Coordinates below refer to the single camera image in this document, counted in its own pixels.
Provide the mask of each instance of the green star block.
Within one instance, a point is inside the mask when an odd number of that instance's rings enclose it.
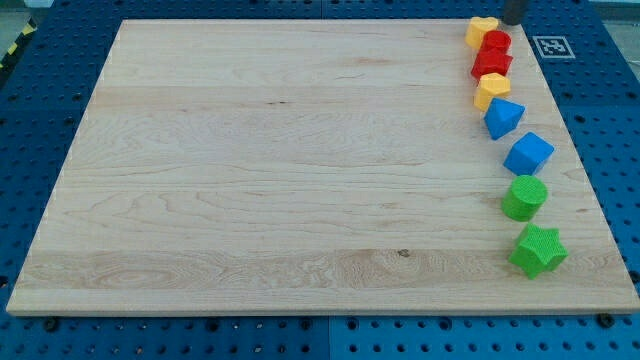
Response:
[[[568,255],[560,243],[558,229],[542,229],[529,223],[516,239],[509,262],[520,266],[529,279],[535,279],[543,271],[555,270]]]

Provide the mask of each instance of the green cylinder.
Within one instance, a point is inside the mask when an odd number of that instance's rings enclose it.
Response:
[[[547,200],[547,187],[535,176],[520,175],[513,179],[502,199],[502,211],[516,221],[529,221]]]

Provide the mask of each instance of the yellow hexagon block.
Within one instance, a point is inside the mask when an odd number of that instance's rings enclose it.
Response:
[[[494,17],[481,18],[474,16],[469,21],[469,27],[467,27],[467,35],[464,37],[464,41],[472,48],[480,50],[484,34],[497,29],[499,24],[500,21]]]
[[[498,73],[482,75],[476,88],[473,105],[482,111],[487,111],[494,97],[505,98],[510,92],[511,81],[508,78]]]

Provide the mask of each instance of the blue pegboard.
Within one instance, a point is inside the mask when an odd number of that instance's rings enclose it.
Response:
[[[122,19],[467,18],[496,0],[58,0],[0,90],[0,303],[18,276]],[[532,0],[523,26],[627,267],[640,281],[640,85],[590,5]],[[640,317],[16,319],[0,359],[640,358]]]

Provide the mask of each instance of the toy block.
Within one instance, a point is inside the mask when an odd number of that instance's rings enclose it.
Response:
[[[494,97],[507,97],[511,92],[511,82],[498,73],[482,75],[473,98],[473,105],[487,111]]]
[[[502,199],[502,211],[516,221],[529,221],[547,200],[547,187],[531,175],[513,179]]]
[[[491,30],[484,35],[480,51],[497,50],[502,54],[506,54],[510,46],[511,36],[509,34],[500,30]]]
[[[525,107],[520,104],[494,97],[484,115],[491,139],[498,140],[518,127],[524,110]]]
[[[476,56],[476,61],[473,63],[473,68],[471,68],[471,75],[476,80],[480,80],[482,75],[491,73],[506,76],[512,60],[513,57],[495,49],[480,51]]]
[[[555,270],[567,256],[569,252],[560,243],[558,229],[527,224],[516,239],[509,262],[522,268],[529,279],[535,279],[543,271]]]
[[[464,37],[464,41],[472,48],[480,50],[484,35],[487,33],[487,31],[497,29],[499,24],[500,22],[498,21],[498,19],[494,17],[481,18],[478,16],[474,16],[469,21],[467,34]]]
[[[504,166],[516,175],[534,175],[554,151],[553,145],[529,132],[518,140],[504,161]]]

